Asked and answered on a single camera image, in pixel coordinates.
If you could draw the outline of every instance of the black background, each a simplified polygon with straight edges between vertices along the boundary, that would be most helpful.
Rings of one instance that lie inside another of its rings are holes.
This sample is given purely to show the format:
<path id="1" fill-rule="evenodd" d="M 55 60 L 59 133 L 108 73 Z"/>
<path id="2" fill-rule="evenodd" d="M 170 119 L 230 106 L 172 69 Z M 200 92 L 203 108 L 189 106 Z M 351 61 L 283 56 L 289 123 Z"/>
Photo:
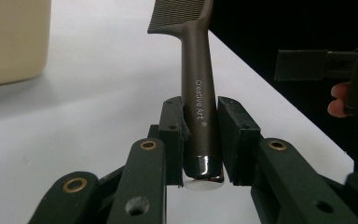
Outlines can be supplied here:
<path id="1" fill-rule="evenodd" d="M 358 47 L 358 1 L 215 0 L 211 31 L 355 160 L 358 118 L 327 114 L 330 90 L 343 80 L 273 80 L 278 49 L 352 51 Z"/>

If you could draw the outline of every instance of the white table surface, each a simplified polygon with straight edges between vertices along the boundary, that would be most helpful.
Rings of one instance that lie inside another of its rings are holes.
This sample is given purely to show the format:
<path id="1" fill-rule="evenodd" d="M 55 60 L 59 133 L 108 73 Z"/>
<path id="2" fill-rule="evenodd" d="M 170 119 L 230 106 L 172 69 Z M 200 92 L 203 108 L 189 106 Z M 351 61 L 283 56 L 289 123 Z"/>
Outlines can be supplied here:
<path id="1" fill-rule="evenodd" d="M 0 224 L 26 223 L 61 176 L 124 165 L 133 142 L 180 95 L 180 41 L 148 35 L 153 0 L 52 2 L 48 65 L 0 86 Z M 217 95 L 240 101 L 265 137 L 291 142 L 343 182 L 352 160 L 210 33 Z M 168 187 L 168 223 L 259 223 L 250 189 Z"/>

